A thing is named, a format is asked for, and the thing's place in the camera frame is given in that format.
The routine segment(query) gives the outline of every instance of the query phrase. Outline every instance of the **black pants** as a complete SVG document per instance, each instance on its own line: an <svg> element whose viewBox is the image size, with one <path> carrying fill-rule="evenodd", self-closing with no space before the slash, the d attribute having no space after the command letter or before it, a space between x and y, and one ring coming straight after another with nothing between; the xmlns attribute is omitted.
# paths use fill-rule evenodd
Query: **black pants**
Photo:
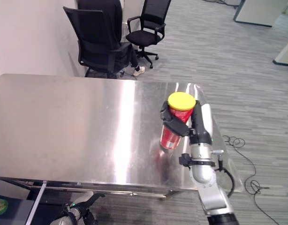
<svg viewBox="0 0 288 225"><path fill-rule="evenodd" d="M137 67L139 65L139 61L138 58L136 56L136 52L134 50L134 48L131 49L130 51L131 57L130 57L130 62L131 62L131 67Z"/></svg>

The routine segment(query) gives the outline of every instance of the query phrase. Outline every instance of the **yellow lid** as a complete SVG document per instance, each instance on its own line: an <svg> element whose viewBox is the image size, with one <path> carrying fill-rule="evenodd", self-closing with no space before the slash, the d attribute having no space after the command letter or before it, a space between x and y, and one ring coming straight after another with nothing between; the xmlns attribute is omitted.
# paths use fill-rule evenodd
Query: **yellow lid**
<svg viewBox="0 0 288 225"><path fill-rule="evenodd" d="M169 96L168 104L173 109L187 111L194 108L196 100L192 95L185 92L175 92Z"/></svg>

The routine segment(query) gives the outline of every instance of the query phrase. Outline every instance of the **chair armrest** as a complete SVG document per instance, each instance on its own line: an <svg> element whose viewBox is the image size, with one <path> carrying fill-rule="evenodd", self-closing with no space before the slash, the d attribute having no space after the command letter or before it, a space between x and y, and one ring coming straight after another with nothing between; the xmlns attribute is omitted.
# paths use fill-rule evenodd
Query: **chair armrest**
<svg viewBox="0 0 288 225"><path fill-rule="evenodd" d="M108 55L108 71L113 73L116 56L118 56L120 53L127 54L128 48L132 48L132 45L131 43L126 42L126 43L122 43L120 48L109 51L110 54Z"/></svg>
<svg viewBox="0 0 288 225"><path fill-rule="evenodd" d="M82 47L80 46L79 40L77 41L78 43L78 62L80 63L82 61Z"/></svg>
<svg viewBox="0 0 288 225"><path fill-rule="evenodd" d="M121 46L120 48L115 49L115 50L111 50L110 52L111 52L112 54L117 55L117 54L123 52L125 49L129 48L130 46L131 46L131 43L128 43L128 42L122 43L122 46Z"/></svg>
<svg viewBox="0 0 288 225"><path fill-rule="evenodd" d="M156 27L156 28L154 29L154 38L155 38L156 44L157 44L157 40L158 40L158 32L159 32L161 29L163 29L165 26L166 26L166 24L163 23L161 26Z"/></svg>
<svg viewBox="0 0 288 225"><path fill-rule="evenodd" d="M137 15L137 16L134 16L134 17L129 18L129 19L127 20L127 25L128 25L128 27L129 27L129 33L131 33L130 22L131 22L132 20L140 19L140 18L141 18L141 16Z"/></svg>

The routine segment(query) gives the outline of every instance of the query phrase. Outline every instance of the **red cup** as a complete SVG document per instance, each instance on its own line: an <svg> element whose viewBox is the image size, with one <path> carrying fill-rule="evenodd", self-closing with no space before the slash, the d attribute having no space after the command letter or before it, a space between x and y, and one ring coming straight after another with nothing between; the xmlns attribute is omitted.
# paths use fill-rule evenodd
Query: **red cup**
<svg viewBox="0 0 288 225"><path fill-rule="evenodd" d="M170 108L170 112L181 119L184 123L187 123L190 115L193 113L193 109L190 109L188 111L178 111L176 109ZM181 138L179 135L176 135L171 130L169 130L167 127L163 126L162 134L161 134L161 145L165 149L175 149L178 144L181 141Z"/></svg>
<svg viewBox="0 0 288 225"><path fill-rule="evenodd" d="M175 92L168 98L170 112L184 123L187 123L190 115L193 113L195 103L196 101L193 96L184 92ZM178 146L181 138L163 126L160 144L165 149L174 149Z"/></svg>

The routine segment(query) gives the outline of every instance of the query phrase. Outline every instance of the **table leg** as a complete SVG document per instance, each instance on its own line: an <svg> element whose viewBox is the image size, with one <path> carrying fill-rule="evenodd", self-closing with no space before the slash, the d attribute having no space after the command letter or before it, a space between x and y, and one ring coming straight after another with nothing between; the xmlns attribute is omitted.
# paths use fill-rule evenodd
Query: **table leg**
<svg viewBox="0 0 288 225"><path fill-rule="evenodd" d="M34 215L35 215L35 213L36 213L36 210L37 210L37 208L38 208L39 202L40 202L40 200L41 200L41 197L42 197L42 195L43 195L43 193L44 193L44 190L45 190L46 185L47 185L47 182L46 182L46 181L43 181L43 184L42 184L42 186L41 186L41 189L40 189L40 191L39 191L39 194L37 195L37 198L36 198L36 200L35 200L35 203L34 203L33 206L32 206L30 215L28 216L28 219L27 219L27 222L26 222L25 225L30 225L30 224L31 224L32 219L33 219L33 217L34 217Z"/></svg>

